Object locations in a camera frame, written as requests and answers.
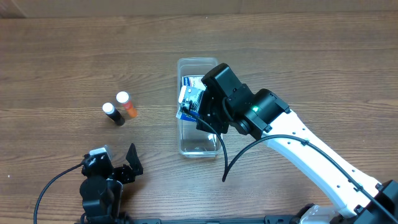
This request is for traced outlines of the clear plastic container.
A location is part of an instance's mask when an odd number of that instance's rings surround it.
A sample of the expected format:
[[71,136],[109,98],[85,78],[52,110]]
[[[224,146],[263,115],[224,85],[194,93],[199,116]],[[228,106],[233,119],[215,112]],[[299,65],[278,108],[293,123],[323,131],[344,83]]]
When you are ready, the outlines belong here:
[[[180,94],[182,77],[205,75],[218,65],[214,57],[181,58],[177,62],[177,94]],[[185,157],[216,157],[222,146],[215,134],[196,129],[196,122],[177,119],[178,149]]]

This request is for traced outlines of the blue lozenge box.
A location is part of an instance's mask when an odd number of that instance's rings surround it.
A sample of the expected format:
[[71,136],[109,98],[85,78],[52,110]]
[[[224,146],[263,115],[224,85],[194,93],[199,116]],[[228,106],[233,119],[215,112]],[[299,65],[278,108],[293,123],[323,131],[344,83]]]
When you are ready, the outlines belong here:
[[183,108],[177,110],[176,118],[182,121],[196,122],[197,120],[190,114],[183,111]]

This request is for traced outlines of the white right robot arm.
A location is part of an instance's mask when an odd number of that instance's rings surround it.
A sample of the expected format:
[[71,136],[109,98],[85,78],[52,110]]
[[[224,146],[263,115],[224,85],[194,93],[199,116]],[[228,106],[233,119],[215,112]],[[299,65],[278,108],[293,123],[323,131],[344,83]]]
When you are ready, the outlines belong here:
[[229,126],[255,141],[226,165],[228,174],[249,149],[265,143],[304,173],[330,199],[332,207],[309,204],[291,223],[397,223],[397,182],[384,184],[339,156],[309,130],[275,93],[252,93],[232,69],[221,63],[202,79],[205,92],[199,129],[227,133]]

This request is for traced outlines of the black bottle white cap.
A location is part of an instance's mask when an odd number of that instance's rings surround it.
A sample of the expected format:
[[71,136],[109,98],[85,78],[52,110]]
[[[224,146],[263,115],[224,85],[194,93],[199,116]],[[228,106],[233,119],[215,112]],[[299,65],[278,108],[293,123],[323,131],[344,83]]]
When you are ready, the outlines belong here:
[[125,123],[125,119],[121,113],[111,103],[104,103],[102,110],[116,125],[122,126]]

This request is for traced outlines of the orange bottle white cap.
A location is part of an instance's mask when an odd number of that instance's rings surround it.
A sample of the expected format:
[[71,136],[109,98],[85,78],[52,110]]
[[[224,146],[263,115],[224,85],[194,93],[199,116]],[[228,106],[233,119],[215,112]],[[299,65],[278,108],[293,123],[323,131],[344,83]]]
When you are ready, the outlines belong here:
[[137,116],[137,110],[133,106],[133,103],[132,103],[130,96],[127,92],[120,91],[116,95],[116,100],[118,103],[122,104],[122,106],[127,111],[128,115],[130,117],[135,118]]

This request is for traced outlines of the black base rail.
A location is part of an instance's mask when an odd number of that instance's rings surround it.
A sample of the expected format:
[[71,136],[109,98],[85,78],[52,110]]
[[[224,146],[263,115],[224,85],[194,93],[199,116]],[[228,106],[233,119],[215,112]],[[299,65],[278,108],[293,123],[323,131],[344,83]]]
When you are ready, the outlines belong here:
[[132,219],[126,216],[124,219],[108,221],[105,223],[125,224],[289,224],[293,215],[266,215],[264,218],[220,218],[220,219],[185,219],[185,220],[161,220],[158,218]]

